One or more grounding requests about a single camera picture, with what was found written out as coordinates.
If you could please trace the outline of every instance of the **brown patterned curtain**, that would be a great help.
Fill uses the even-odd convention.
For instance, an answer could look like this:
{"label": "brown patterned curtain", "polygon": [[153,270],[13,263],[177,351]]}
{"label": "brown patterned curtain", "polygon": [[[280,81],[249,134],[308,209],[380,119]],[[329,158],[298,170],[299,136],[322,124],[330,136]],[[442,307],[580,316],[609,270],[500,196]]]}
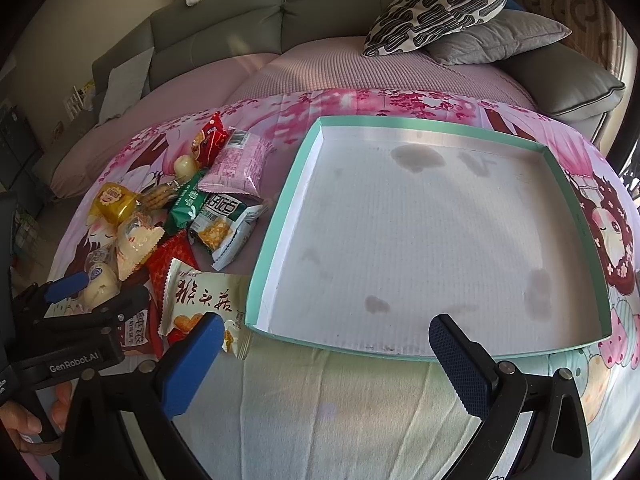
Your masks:
{"label": "brown patterned curtain", "polygon": [[626,32],[604,0],[516,0],[529,12],[564,23],[562,43],[620,77]]}

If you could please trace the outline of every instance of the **pink snack package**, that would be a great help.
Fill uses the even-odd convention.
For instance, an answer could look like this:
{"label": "pink snack package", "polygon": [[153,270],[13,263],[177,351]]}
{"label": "pink snack package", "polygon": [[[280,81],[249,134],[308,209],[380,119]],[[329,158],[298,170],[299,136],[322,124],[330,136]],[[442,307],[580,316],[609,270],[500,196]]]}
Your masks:
{"label": "pink snack package", "polygon": [[235,130],[198,183],[198,189],[208,193],[247,193],[260,197],[262,168],[272,150],[267,139]]}

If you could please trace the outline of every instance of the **metal bolt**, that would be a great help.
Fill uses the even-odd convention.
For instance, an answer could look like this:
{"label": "metal bolt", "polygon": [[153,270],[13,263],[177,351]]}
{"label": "metal bolt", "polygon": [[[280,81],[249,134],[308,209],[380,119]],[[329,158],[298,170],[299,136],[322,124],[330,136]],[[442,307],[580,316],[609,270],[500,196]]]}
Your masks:
{"label": "metal bolt", "polygon": [[498,363],[498,368],[500,368],[500,371],[502,373],[511,375],[516,371],[516,367],[513,363],[510,363],[509,361],[500,361]]}
{"label": "metal bolt", "polygon": [[95,370],[93,368],[86,368],[85,370],[82,370],[80,377],[82,377],[83,381],[90,381],[91,379],[94,378],[94,375],[95,375]]}
{"label": "metal bolt", "polygon": [[571,370],[569,370],[569,368],[560,368],[558,374],[560,375],[560,377],[567,381],[570,381],[574,378],[574,375],[571,373]]}
{"label": "metal bolt", "polygon": [[155,368],[156,368],[156,362],[151,359],[142,361],[138,365],[138,370],[140,370],[143,374],[148,374],[149,372],[154,371]]}

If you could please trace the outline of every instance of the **floor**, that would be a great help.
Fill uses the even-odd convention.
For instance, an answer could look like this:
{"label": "floor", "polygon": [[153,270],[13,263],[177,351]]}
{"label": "floor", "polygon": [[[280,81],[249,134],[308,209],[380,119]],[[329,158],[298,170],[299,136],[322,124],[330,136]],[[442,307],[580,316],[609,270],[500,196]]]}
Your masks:
{"label": "floor", "polygon": [[17,292],[30,283],[43,284],[47,281],[49,269],[56,254],[58,244],[65,234],[82,197],[65,198],[47,204],[36,219],[38,221],[38,241],[34,258],[23,258],[16,266],[14,287]]}

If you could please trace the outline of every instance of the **gray leather sofa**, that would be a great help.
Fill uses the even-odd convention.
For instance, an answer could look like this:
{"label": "gray leather sofa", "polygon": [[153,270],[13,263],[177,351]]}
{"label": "gray leather sofa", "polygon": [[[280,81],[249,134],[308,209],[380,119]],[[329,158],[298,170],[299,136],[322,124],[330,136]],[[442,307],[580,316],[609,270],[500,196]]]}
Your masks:
{"label": "gray leather sofa", "polygon": [[[281,54],[312,40],[365,36],[392,0],[203,0],[176,1],[156,10],[92,66],[97,95],[94,116],[81,114],[34,167],[46,184],[73,144],[97,122],[110,71],[154,47],[148,88],[197,67],[232,56]],[[500,62],[526,88],[539,111],[591,138],[603,114],[620,102],[624,84],[562,44]]]}

